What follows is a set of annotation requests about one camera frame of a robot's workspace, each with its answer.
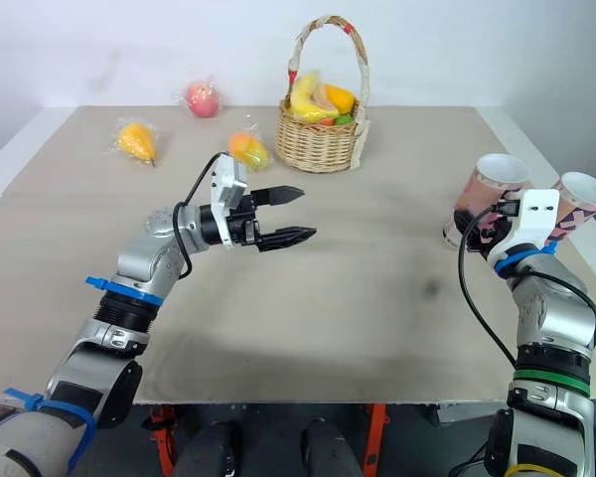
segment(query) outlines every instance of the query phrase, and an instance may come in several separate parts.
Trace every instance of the wicker basket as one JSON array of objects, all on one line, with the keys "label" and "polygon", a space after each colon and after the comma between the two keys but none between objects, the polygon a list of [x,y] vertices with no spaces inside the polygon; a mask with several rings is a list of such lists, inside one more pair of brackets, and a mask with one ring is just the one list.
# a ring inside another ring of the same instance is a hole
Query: wicker basket
[{"label": "wicker basket", "polygon": [[[300,64],[300,53],[309,34],[323,25],[336,25],[348,34],[356,46],[362,75],[360,101],[354,104],[354,122],[325,126],[304,124],[289,112],[289,96]],[[285,162],[308,172],[337,172],[360,166],[371,122],[367,119],[369,99],[369,62],[362,39],[354,26],[341,17],[321,17],[305,27],[297,39],[294,55],[289,60],[289,89],[280,102],[276,128],[276,151]]]}]

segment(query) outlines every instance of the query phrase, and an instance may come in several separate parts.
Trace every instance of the printed paper cup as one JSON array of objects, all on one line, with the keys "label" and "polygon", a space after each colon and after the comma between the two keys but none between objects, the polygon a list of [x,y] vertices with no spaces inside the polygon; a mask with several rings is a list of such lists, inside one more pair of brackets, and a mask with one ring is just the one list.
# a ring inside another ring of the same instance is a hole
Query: printed paper cup
[{"label": "printed paper cup", "polygon": [[[520,190],[528,176],[527,166],[515,156],[486,154],[479,158],[468,184],[453,207],[450,220],[442,230],[446,243],[453,248],[458,247],[462,231],[473,217],[496,204],[504,194]],[[484,218],[482,227],[492,227],[495,217],[490,214]]]},{"label": "printed paper cup", "polygon": [[561,241],[596,215],[596,178],[566,172],[552,186],[560,191],[556,227],[550,240]]}]

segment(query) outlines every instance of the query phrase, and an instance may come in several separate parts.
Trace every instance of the blue clamp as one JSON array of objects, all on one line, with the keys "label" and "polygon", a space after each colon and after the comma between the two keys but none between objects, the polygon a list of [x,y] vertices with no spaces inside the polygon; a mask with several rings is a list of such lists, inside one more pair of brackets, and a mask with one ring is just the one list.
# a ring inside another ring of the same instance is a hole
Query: blue clamp
[{"label": "blue clamp", "polygon": [[538,255],[540,253],[547,253],[550,255],[554,255],[556,253],[556,246],[558,245],[558,241],[552,240],[548,245],[544,246],[541,250],[526,250],[520,251],[519,253],[515,253],[514,255],[510,255],[508,258],[504,258],[503,260],[499,260],[495,264],[495,272],[497,275],[501,275],[504,268],[508,265],[512,265],[513,263],[517,263],[518,261],[523,260],[527,256],[530,255]]},{"label": "blue clamp", "polygon": [[13,388],[5,390],[4,394],[21,400],[24,403],[24,409],[28,411],[38,410],[40,407],[48,407],[51,409],[59,409],[65,412],[70,412],[71,414],[76,415],[83,420],[84,424],[86,424],[86,431],[81,437],[81,441],[77,445],[77,449],[75,450],[74,454],[69,459],[69,472],[71,472],[75,468],[77,461],[86,451],[86,448],[95,435],[97,423],[95,422],[95,418],[92,416],[92,414],[83,407],[79,407],[78,405],[71,404],[69,402],[52,399],[46,400],[42,395],[27,395],[26,393],[23,393],[19,390],[14,390]]},{"label": "blue clamp", "polygon": [[89,276],[86,278],[85,282],[99,290],[113,291],[115,293],[119,293],[120,295],[135,298],[136,300],[145,301],[146,303],[150,303],[151,305],[163,305],[163,298],[159,298],[157,295],[144,293],[143,291],[135,290],[134,288],[130,288],[129,286],[124,286],[120,285],[119,283],[104,280],[103,278],[95,278],[93,276]]}]

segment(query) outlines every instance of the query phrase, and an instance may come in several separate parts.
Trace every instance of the red apple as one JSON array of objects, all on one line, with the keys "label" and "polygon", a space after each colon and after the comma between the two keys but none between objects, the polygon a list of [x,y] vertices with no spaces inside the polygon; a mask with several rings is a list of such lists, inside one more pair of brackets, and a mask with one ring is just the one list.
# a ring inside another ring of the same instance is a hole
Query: red apple
[{"label": "red apple", "polygon": [[219,109],[219,94],[208,82],[195,82],[188,89],[188,108],[198,117],[212,117]]}]

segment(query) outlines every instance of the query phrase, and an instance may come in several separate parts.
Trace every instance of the orange table leg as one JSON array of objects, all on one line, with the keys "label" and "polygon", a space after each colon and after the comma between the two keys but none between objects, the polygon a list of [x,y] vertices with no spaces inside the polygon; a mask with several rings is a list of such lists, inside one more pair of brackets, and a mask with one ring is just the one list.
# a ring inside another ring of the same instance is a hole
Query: orange table leg
[{"label": "orange table leg", "polygon": [[171,405],[153,405],[150,409],[150,423],[145,425],[152,432],[150,438],[157,442],[161,473],[170,477],[177,461],[177,449],[173,429],[177,422],[175,409]]},{"label": "orange table leg", "polygon": [[367,439],[363,473],[365,477],[375,477],[377,475],[379,449],[381,448],[381,435],[384,431],[384,425],[388,424],[389,420],[386,415],[386,404],[369,404],[369,411],[371,423],[369,424],[369,438]]}]

